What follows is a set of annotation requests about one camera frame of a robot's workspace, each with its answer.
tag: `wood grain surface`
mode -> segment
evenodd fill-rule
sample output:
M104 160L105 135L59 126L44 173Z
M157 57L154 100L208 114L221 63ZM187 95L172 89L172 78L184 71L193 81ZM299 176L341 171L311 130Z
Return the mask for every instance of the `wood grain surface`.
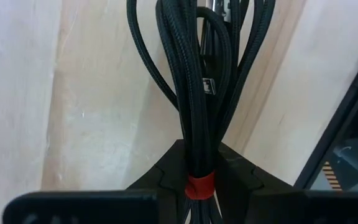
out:
M41 186L60 3L0 0L0 222Z
M154 5L140 29L172 85ZM277 0L224 142L294 183L357 70L358 1ZM125 1L0 0L0 217L33 190L125 188L179 138Z

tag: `red band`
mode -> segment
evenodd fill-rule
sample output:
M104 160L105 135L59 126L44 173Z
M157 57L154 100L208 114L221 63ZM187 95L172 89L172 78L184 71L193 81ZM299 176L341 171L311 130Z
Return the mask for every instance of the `red band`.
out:
M189 175L189 182L186 184L185 193L192 200L205 200L215 191L215 171L202 178L194 178Z

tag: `black plastic mount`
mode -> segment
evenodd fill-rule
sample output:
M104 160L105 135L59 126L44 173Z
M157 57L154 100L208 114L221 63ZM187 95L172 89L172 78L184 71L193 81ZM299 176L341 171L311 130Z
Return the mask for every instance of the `black plastic mount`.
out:
M182 223L186 181L177 140L127 190L26 194L5 208L3 223ZM224 144L215 187L225 224L358 222L358 193L295 190Z

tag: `orange striped label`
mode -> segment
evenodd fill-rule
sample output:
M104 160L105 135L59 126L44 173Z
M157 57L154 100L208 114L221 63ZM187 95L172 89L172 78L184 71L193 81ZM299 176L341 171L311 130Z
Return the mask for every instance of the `orange striped label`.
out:
M324 163L322 170L323 170L326 178L328 179L330 186L333 188L333 190L342 191L341 185L339 184L339 182L335 176L335 173L333 171L333 168L331 167L331 165L329 165L328 161Z

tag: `cable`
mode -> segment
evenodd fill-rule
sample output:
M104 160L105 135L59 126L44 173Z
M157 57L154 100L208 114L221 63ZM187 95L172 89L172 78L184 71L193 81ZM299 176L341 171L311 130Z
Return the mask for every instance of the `cable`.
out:
M249 0L219 2L217 6L221 8L215 11L197 7L196 0L158 0L156 3L158 32L170 66L175 95L144 44L137 20L137 0L127 0L128 24L139 55L158 87L180 114L188 172L194 181L214 176L219 145L266 36L275 5L275 0L254 0L249 41L238 62L240 31ZM230 22L224 22L223 4L230 4ZM197 36L198 17L204 19L201 46ZM209 84L211 88L216 86L215 94L206 94L204 78L212 80ZM203 200L197 197L186 198L181 220L186 220L190 210L190 223L223 223L213 195Z

